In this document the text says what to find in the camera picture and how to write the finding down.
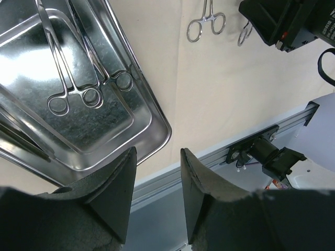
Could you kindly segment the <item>steel instrument tray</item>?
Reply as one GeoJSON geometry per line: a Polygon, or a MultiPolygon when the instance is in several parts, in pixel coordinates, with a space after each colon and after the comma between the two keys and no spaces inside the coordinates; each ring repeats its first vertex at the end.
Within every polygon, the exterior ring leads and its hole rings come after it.
{"type": "Polygon", "coordinates": [[[172,129],[109,1],[105,10],[134,86],[103,84],[67,1],[1,1],[1,157],[67,185],[135,147],[142,163],[172,129]]]}

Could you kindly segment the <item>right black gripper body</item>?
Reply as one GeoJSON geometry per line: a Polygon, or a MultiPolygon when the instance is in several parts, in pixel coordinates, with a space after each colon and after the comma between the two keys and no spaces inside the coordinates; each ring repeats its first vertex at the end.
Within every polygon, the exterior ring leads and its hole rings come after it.
{"type": "Polygon", "coordinates": [[[334,1],[247,0],[239,12],[268,46],[291,52],[317,39],[334,47],[334,1]]]}

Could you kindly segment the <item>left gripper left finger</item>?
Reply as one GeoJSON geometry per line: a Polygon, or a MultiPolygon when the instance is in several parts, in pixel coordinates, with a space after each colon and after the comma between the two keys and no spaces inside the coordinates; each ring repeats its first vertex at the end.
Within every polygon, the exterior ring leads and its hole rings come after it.
{"type": "Polygon", "coordinates": [[[120,242],[126,241],[137,171],[137,150],[130,147],[109,164],[57,189],[63,199],[86,205],[120,242]]]}

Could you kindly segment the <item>beige cloth surgical kit roll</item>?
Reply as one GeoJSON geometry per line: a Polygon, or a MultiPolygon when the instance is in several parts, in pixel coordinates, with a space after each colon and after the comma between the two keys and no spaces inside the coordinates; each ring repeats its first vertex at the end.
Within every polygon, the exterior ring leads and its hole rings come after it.
{"type": "MultiPolygon", "coordinates": [[[[203,151],[292,113],[334,88],[320,79],[316,60],[326,45],[291,54],[265,46],[253,32],[236,45],[243,18],[237,1],[215,1],[228,16],[216,36],[204,26],[202,39],[186,39],[187,23],[200,13],[200,1],[109,1],[172,134],[167,144],[139,163],[138,178],[178,159],[180,147],[203,151]]],[[[1,183],[29,186],[44,178],[1,157],[1,183]]]]}

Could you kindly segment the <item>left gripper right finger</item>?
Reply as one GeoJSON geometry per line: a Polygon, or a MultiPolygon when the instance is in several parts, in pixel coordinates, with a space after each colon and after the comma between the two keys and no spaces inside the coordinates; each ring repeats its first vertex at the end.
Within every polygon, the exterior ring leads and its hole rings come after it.
{"type": "Polygon", "coordinates": [[[250,193],[203,165],[187,148],[181,149],[181,178],[189,243],[209,242],[227,236],[229,217],[236,202],[250,193]]]}

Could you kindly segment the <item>small steel forceps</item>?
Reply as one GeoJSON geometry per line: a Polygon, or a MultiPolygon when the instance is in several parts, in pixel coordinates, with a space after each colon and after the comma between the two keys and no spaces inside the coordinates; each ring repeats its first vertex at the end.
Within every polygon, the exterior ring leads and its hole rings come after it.
{"type": "Polygon", "coordinates": [[[118,48],[106,11],[89,1],[67,1],[67,6],[84,51],[103,84],[114,84],[124,93],[131,91],[134,80],[130,63],[118,48]]]}

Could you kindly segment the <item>steel scissors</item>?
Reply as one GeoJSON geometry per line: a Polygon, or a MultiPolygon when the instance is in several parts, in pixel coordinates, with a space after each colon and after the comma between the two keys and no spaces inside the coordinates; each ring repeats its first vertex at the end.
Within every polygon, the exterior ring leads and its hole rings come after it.
{"type": "Polygon", "coordinates": [[[241,47],[244,42],[247,40],[247,38],[250,36],[251,32],[253,30],[252,24],[248,21],[247,24],[243,27],[239,34],[239,38],[237,41],[237,45],[241,47]]]}

